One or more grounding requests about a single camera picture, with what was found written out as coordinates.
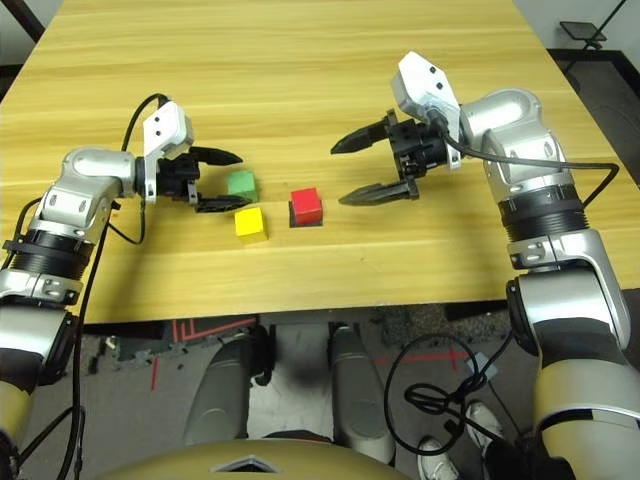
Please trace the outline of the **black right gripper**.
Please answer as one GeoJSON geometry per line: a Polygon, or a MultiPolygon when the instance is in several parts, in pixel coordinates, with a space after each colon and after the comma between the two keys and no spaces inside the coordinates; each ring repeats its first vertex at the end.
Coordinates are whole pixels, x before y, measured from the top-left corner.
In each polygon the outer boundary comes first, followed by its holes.
{"type": "Polygon", "coordinates": [[[330,153],[354,153],[389,139],[399,177],[410,179],[360,187],[341,197],[340,204],[377,206],[399,200],[417,200],[419,190],[412,178],[421,178],[428,170],[448,163],[447,147],[436,127],[416,123],[413,119],[396,122],[395,110],[390,109],[381,120],[356,129],[338,140],[330,153]]]}

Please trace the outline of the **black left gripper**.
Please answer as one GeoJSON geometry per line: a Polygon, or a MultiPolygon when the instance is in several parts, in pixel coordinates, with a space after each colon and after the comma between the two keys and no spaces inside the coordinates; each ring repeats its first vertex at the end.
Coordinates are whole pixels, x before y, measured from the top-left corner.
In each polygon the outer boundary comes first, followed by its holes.
{"type": "Polygon", "coordinates": [[[242,163],[243,159],[226,150],[196,146],[189,149],[189,154],[182,154],[176,159],[159,159],[156,172],[156,195],[187,202],[194,207],[196,213],[222,213],[250,204],[248,198],[238,195],[204,197],[195,185],[200,178],[198,162],[229,166],[242,163]]]}

